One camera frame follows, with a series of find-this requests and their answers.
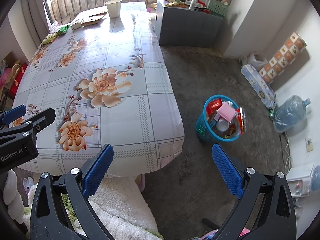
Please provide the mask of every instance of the white appliance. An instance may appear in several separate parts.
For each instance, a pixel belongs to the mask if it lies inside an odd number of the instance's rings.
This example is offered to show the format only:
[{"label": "white appliance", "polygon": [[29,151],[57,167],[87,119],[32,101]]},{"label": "white appliance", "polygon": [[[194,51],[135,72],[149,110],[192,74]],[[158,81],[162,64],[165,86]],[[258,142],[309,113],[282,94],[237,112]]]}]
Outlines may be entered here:
[{"label": "white appliance", "polygon": [[291,168],[285,176],[292,197],[305,197],[309,195],[314,165],[314,163],[309,163]]}]

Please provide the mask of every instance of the rolled wallpaper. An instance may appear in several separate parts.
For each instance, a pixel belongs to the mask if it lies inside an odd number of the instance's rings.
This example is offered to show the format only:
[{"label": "rolled wallpaper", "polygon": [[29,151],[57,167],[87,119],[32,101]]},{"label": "rolled wallpaper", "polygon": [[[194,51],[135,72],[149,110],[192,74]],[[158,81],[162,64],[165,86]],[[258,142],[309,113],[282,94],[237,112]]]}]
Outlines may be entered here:
[{"label": "rolled wallpaper", "polygon": [[276,76],[284,71],[287,65],[296,59],[296,56],[303,51],[306,46],[306,43],[300,35],[294,32],[276,52],[273,58],[259,71],[259,74],[267,84],[270,84]]}]

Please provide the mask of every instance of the table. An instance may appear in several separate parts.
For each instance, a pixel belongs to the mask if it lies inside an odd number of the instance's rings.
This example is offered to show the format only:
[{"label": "table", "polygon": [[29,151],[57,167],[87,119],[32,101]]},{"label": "table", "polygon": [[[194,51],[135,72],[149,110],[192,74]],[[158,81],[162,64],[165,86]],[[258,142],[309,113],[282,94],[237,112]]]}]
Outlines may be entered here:
[{"label": "table", "polygon": [[144,2],[123,3],[120,17],[69,28],[39,47],[13,107],[21,104],[24,120],[49,107],[56,112],[37,135],[39,156],[20,166],[29,171],[65,174],[109,143],[107,177],[124,177],[156,171],[182,151],[180,112]]},{"label": "table", "polygon": [[157,2],[155,31],[160,45],[213,46],[223,16],[178,6],[168,7],[166,3],[165,0]]}]

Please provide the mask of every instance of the concrete floor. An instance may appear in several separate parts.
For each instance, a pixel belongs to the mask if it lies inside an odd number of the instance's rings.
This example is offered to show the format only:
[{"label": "concrete floor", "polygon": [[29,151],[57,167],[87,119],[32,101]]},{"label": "concrete floor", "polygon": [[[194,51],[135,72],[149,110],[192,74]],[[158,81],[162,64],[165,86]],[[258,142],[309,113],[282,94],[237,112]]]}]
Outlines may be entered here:
[{"label": "concrete floor", "polygon": [[[240,72],[235,59],[217,57],[212,49],[161,48],[185,131],[183,152],[166,167],[146,174],[142,193],[168,240],[202,236],[207,217],[221,225],[237,198],[230,194],[211,156],[211,143],[201,141],[195,123],[207,98],[222,94],[243,106],[247,132],[232,143],[222,143],[244,166],[274,175],[283,171],[279,135],[268,110]],[[247,228],[251,228],[262,198],[258,198]]]}]

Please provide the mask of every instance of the large water jug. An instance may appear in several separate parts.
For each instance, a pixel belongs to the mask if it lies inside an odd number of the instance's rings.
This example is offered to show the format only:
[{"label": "large water jug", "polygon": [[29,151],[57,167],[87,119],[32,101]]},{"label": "large water jug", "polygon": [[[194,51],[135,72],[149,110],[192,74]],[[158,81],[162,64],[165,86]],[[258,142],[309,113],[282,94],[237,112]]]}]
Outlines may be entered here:
[{"label": "large water jug", "polygon": [[275,108],[273,125],[278,133],[282,133],[294,126],[298,121],[307,117],[306,106],[311,103],[310,98],[305,101],[299,96],[292,96],[281,106]]}]

